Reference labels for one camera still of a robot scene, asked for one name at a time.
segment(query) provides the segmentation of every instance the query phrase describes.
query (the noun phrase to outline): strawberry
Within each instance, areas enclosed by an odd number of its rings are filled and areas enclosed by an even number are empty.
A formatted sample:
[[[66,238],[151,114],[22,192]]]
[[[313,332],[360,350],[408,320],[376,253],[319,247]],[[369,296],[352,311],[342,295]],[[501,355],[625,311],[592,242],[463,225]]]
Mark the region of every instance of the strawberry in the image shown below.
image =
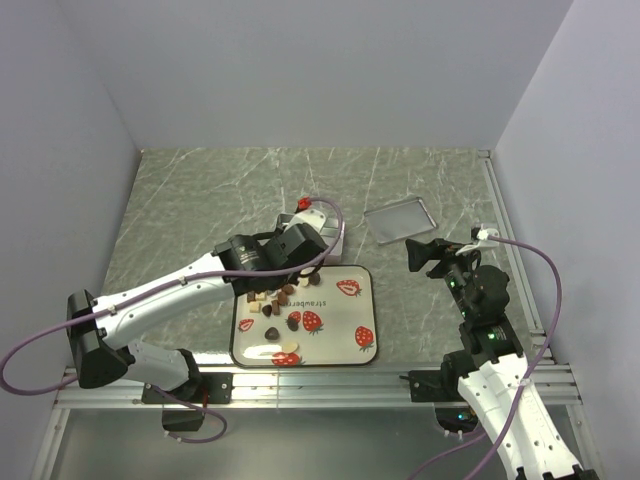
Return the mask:
[[[361,352],[366,352],[373,347],[373,332],[367,327],[356,328],[356,343],[360,345]]]
[[[278,367],[293,367],[294,365],[301,365],[304,363],[302,358],[297,354],[284,352],[274,353],[273,357],[271,357],[271,361]]]
[[[310,335],[315,335],[322,331],[324,325],[317,313],[306,311],[302,315],[302,326]]]
[[[245,318],[244,320],[240,320],[240,323],[238,324],[238,330],[240,330],[241,332],[246,332],[252,326],[253,326],[253,319]]]
[[[355,280],[340,280],[336,283],[336,286],[340,289],[342,293],[349,297],[357,297],[362,292],[360,288],[360,284]]]
[[[302,315],[300,315],[300,312],[291,312],[287,317],[287,320],[290,318],[295,320],[296,323],[300,323],[300,320],[302,320]]]

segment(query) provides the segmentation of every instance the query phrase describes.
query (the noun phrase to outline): metal bracket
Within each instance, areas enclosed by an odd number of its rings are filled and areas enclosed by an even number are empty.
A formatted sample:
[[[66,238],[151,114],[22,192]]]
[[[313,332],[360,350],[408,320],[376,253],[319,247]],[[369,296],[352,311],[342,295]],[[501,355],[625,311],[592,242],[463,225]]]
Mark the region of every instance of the metal bracket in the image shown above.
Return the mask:
[[[409,382],[411,403],[464,402],[458,392],[454,395],[444,388],[439,370],[411,370],[400,378]]]
[[[202,388],[197,391],[191,403],[203,403],[204,393],[207,392],[207,403],[209,405],[228,405],[231,403],[231,390],[233,389],[233,374],[227,372],[206,372],[202,373]],[[171,405],[176,404],[163,397],[153,389],[145,388],[142,392],[142,403],[150,405]]]

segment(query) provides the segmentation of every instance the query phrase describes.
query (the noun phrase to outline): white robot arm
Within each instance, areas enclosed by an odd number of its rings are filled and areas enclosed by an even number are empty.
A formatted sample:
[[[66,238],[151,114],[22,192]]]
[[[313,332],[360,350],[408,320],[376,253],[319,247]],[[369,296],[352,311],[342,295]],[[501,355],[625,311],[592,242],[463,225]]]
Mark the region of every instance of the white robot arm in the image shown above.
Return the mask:
[[[140,336],[206,303],[295,283],[299,272],[277,271],[295,270],[292,267],[328,250],[319,234],[325,221],[322,212],[306,208],[283,230],[236,235],[192,264],[129,291],[95,299],[86,290],[71,295],[68,320],[110,313],[68,329],[80,387],[97,388],[126,378],[155,385],[178,399],[192,398],[201,378],[191,352],[165,350],[142,342]]]
[[[516,354],[504,355],[497,363],[487,361],[479,370],[458,380],[458,392],[476,412],[485,432],[495,441],[507,421],[520,379],[527,370],[527,359]],[[573,477],[580,462],[566,446],[536,386],[527,382],[516,415],[498,455],[509,479],[518,477],[519,469],[529,479]]]

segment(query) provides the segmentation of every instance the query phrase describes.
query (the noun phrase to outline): marble surface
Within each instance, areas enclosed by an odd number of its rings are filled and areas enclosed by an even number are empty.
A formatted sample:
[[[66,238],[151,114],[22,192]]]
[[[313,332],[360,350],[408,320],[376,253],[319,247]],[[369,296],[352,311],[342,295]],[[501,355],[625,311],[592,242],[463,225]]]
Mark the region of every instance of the marble surface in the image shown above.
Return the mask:
[[[103,294],[170,273],[237,233],[272,229],[301,195],[335,199],[347,222],[343,263],[371,272],[378,326],[377,362],[440,362],[462,348],[461,317],[444,282],[409,273],[403,242],[378,246],[367,209],[410,196],[424,199],[438,228],[415,237],[469,241],[473,223],[496,215],[472,149],[238,148],[147,150],[131,193]],[[504,247],[486,254],[511,274]],[[531,352],[513,282],[507,314]],[[188,348],[199,361],[230,362],[233,302],[198,308],[150,330],[144,340]]]

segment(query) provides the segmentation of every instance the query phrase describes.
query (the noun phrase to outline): chocolate piece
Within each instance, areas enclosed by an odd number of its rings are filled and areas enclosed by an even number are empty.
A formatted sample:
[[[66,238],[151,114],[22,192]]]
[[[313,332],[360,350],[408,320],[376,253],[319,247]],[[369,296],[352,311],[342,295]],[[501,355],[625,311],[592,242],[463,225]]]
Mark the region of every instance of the chocolate piece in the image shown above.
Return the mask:
[[[287,294],[286,294],[286,293],[284,293],[284,292],[280,292],[280,293],[278,294],[278,303],[279,303],[280,305],[286,305],[286,304],[287,304],[287,302],[288,302],[288,300],[287,300]]]
[[[276,327],[271,327],[264,333],[264,338],[266,338],[270,342],[275,342],[280,338],[280,332]]]
[[[314,273],[309,277],[309,283],[313,286],[320,284],[320,274],[318,272]]]
[[[297,332],[298,328],[300,328],[300,325],[298,325],[298,322],[296,322],[295,318],[287,318],[287,327],[289,327],[289,330],[291,330],[292,332]]]

